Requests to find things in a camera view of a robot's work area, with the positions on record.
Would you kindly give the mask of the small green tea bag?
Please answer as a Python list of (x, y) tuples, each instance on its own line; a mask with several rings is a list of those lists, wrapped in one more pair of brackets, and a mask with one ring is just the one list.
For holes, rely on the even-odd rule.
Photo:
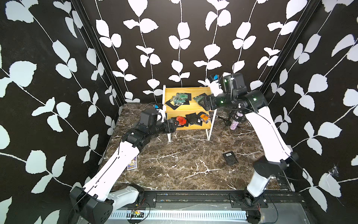
[(199, 102), (200, 102), (203, 98), (205, 98), (206, 96), (207, 96), (207, 94), (206, 94), (206, 93), (203, 93), (203, 94), (200, 94), (200, 95), (194, 97), (193, 99), (194, 99), (197, 103), (199, 103)]

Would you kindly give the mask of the teal floral tea bag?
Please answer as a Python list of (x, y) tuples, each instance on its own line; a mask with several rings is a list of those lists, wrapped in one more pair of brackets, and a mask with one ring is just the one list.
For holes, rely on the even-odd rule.
[(178, 100), (177, 96), (173, 96), (170, 100), (169, 100), (169, 103), (173, 106), (180, 106), (180, 105), (183, 105), (185, 104), (186, 101), (181, 101), (181, 100)]

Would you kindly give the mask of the black barcode tea bag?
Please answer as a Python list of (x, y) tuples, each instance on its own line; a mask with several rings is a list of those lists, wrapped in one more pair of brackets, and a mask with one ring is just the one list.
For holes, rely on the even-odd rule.
[(238, 163), (238, 160), (233, 151), (223, 153), (222, 155), (227, 165), (232, 166)]

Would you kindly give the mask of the green label tea bag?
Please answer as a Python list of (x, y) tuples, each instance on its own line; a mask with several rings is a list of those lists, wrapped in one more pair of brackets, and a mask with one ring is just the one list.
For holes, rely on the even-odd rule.
[(191, 101), (192, 100), (191, 93), (177, 93), (176, 96), (177, 96), (178, 100), (181, 100), (181, 101)]

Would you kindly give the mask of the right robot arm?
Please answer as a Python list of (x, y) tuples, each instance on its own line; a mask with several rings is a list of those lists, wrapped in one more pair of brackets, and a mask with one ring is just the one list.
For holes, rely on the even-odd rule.
[(211, 95), (200, 101), (204, 109), (212, 111), (224, 107), (243, 114), (264, 150), (264, 156), (254, 163), (254, 174), (244, 191), (243, 199), (253, 203), (263, 194), (270, 178), (296, 162), (298, 154), (292, 152), (282, 139), (263, 93), (248, 91), (241, 73), (223, 77), (211, 75), (208, 86)]

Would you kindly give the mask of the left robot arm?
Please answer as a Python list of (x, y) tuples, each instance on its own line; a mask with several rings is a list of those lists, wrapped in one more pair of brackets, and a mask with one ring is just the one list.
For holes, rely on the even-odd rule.
[(143, 191), (140, 186), (132, 184), (114, 193), (111, 189), (152, 138), (176, 131), (180, 123), (175, 118), (164, 119), (164, 115), (160, 109), (141, 112), (139, 122), (122, 136), (118, 148), (98, 173), (84, 187), (71, 190), (70, 215), (77, 214), (90, 224), (104, 224), (114, 210), (137, 201)]

